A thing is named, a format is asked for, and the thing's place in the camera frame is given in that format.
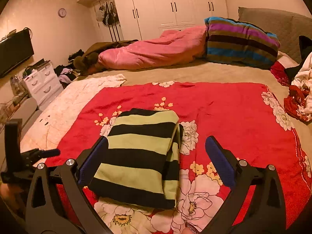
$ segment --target drawer handle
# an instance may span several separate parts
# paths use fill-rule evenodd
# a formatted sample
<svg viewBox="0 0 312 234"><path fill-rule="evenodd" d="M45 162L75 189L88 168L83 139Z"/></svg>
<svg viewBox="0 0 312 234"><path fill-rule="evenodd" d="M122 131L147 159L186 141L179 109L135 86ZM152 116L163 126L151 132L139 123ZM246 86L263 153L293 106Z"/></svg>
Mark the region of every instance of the drawer handle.
<svg viewBox="0 0 312 234"><path fill-rule="evenodd" d="M48 89L48 90L44 90L43 92L44 92L44 93L48 93L50 90L51 90L51 86L49 86L49 89Z"/></svg>

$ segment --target striped pillow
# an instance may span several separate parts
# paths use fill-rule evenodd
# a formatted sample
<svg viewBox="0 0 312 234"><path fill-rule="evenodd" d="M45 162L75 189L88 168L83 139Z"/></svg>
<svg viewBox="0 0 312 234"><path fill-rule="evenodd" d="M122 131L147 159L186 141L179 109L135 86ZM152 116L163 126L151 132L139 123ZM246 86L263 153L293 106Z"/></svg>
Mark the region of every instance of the striped pillow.
<svg viewBox="0 0 312 234"><path fill-rule="evenodd" d="M233 19L209 17L207 59L211 62L244 64L270 69L276 60L280 42L271 32Z"/></svg>

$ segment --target wall-mounted television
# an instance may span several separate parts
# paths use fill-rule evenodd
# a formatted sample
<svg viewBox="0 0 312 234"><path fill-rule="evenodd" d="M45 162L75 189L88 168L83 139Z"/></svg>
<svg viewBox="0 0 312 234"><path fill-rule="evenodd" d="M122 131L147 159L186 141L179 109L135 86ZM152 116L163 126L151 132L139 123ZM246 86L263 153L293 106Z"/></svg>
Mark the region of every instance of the wall-mounted television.
<svg viewBox="0 0 312 234"><path fill-rule="evenodd" d="M0 42L0 78L34 55L29 29Z"/></svg>

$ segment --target metal bolt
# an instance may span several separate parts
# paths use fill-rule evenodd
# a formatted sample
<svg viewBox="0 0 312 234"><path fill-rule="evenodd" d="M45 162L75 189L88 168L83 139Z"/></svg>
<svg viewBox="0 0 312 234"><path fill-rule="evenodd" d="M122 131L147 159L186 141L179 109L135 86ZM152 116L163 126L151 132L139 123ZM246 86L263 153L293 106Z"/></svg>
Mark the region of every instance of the metal bolt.
<svg viewBox="0 0 312 234"><path fill-rule="evenodd" d="M239 160L240 166L247 166L247 162L245 160Z"/></svg>
<svg viewBox="0 0 312 234"><path fill-rule="evenodd" d="M274 170L275 170L275 166L272 165L272 164L270 164L270 165L269 165L269 169L270 169L271 171L274 171Z"/></svg>
<svg viewBox="0 0 312 234"><path fill-rule="evenodd" d="M73 165L74 162L75 162L74 159L68 159L68 160L66 161L66 164L70 166L70 165Z"/></svg>
<svg viewBox="0 0 312 234"><path fill-rule="evenodd" d="M38 168L39 170L43 169L43 167L44 167L44 163L40 163L40 164L38 164L38 166L37 166L37 168Z"/></svg>

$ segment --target black and green striped cloth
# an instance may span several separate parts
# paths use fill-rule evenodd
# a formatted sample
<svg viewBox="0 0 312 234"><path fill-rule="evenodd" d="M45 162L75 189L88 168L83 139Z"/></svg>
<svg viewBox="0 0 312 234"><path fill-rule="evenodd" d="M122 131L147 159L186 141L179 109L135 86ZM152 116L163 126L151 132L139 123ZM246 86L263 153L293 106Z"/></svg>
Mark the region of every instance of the black and green striped cloth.
<svg viewBox="0 0 312 234"><path fill-rule="evenodd" d="M131 109L116 119L90 190L144 207L176 207L181 129L174 111Z"/></svg>

